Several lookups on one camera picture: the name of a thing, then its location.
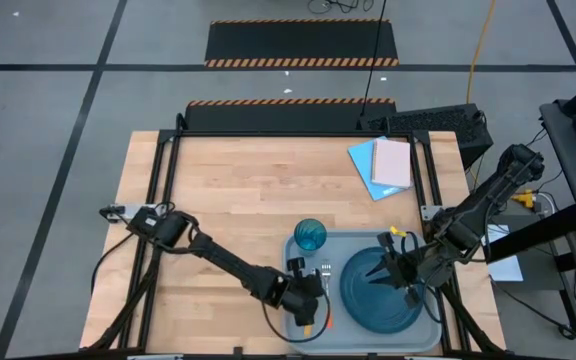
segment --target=wooden tabletop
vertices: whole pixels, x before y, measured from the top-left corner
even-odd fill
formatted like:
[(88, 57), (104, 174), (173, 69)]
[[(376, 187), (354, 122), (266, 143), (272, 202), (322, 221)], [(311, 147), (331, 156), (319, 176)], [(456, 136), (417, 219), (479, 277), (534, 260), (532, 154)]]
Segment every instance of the wooden tabletop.
[[(468, 195), (454, 133), (432, 132), (444, 205)], [(156, 132), (132, 134), (117, 193), (117, 203), (143, 203), (146, 197)], [(348, 147), (367, 138), (182, 138), (172, 201), (197, 217), (203, 232), (251, 264), (282, 269), (281, 248), (302, 219), (319, 219), (329, 229), (388, 228), (395, 225), (421, 233), (414, 190), (374, 202), (348, 156)], [(423, 151), (418, 147), (425, 194), (430, 188)], [(161, 198), (166, 157), (160, 179)], [(126, 235), (111, 225), (104, 251)], [(184, 236), (177, 246), (187, 245)], [(125, 302), (136, 240), (108, 257), (101, 266), (81, 345), (93, 343)], [(485, 264), (457, 266), (461, 297), (481, 328), (505, 347), (499, 315)], [(446, 303), (453, 348), (458, 348), (454, 314)], [(269, 310), (280, 326), (282, 310)], [(135, 312), (133, 329), (141, 309)], [(136, 344), (133, 330), (130, 344)], [(293, 352), (265, 323), (258, 300), (234, 277), (194, 256), (164, 255), (150, 328), (148, 352), (282, 354)], [(438, 354), (441, 346), (431, 351)]]

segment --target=gray tray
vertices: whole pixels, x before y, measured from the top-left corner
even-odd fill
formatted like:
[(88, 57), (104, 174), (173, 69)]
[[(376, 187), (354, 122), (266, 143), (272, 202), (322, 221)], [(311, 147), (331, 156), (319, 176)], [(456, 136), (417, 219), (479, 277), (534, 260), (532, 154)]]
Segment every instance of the gray tray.
[[(396, 334), (377, 334), (364, 329), (357, 324), (346, 311), (339, 294), (339, 279), (346, 262), (358, 251), (379, 246), (377, 234), (387, 230), (329, 230), (324, 246), (315, 255), (306, 257), (305, 273), (310, 273), (313, 268), (321, 270), (321, 261), (328, 259), (332, 265), (330, 278), (330, 302), (334, 324), (313, 341), (302, 344), (291, 344), (292, 347), (304, 354), (361, 354), (361, 353), (420, 353), (432, 349), (441, 338), (441, 325), (435, 323), (422, 309), (419, 317), (407, 329)], [(423, 238), (417, 235), (420, 245), (424, 244)], [(400, 248), (399, 238), (395, 239), (395, 249)], [(411, 240), (406, 241), (406, 250), (412, 250), (414, 244)], [(295, 239), (291, 236), (286, 241), (283, 254), (283, 263), (286, 260), (301, 256)], [(430, 292), (426, 299), (429, 308), (436, 317), (439, 317), (437, 301)], [(315, 325), (312, 327), (310, 336), (315, 335), (326, 318), (326, 302), (323, 297), (319, 298), (319, 308), (315, 314)], [(304, 328), (297, 327), (293, 316), (285, 313), (282, 318), (284, 333), (291, 339), (304, 339)]]

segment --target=black floor mat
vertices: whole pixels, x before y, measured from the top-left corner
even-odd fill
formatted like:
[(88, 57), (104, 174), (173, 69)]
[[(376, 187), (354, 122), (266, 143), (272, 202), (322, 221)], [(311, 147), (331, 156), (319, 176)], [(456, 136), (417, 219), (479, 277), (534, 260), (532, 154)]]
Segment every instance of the black floor mat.
[[(362, 106), (363, 98), (191, 101), (186, 121), (192, 131), (353, 131)], [(369, 98), (365, 113), (378, 117), (396, 110), (392, 99)]]
[[(207, 67), (367, 68), (376, 19), (225, 20), (210, 25)], [(383, 20), (375, 66), (399, 63), (389, 20)]]

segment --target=white paper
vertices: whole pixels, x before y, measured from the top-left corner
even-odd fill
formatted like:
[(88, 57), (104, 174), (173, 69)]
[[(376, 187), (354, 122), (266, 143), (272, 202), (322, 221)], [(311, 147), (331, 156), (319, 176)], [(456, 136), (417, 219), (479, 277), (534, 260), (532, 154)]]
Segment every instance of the white paper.
[[(488, 225), (488, 238), (490, 243), (503, 238), (508, 234), (508, 226), (506, 225)], [(486, 246), (486, 237), (481, 238), (481, 243)], [(519, 268), (519, 261), (517, 256), (511, 256), (503, 260), (499, 260), (492, 264), (488, 264), (488, 272), (495, 281), (524, 281), (521, 275), (521, 268)]]

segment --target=blue plate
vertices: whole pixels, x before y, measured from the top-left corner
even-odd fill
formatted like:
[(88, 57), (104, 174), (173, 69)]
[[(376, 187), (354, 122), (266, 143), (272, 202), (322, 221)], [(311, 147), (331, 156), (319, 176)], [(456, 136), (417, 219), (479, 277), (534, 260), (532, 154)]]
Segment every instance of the blue plate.
[[(384, 251), (372, 247), (353, 255), (344, 266), (339, 283), (341, 300), (350, 316), (362, 327), (379, 334), (394, 334), (412, 325), (421, 304), (414, 309), (406, 305), (404, 289), (368, 283), (388, 275), (386, 270), (366, 277), (381, 260)], [(421, 294), (423, 286), (417, 285)]]

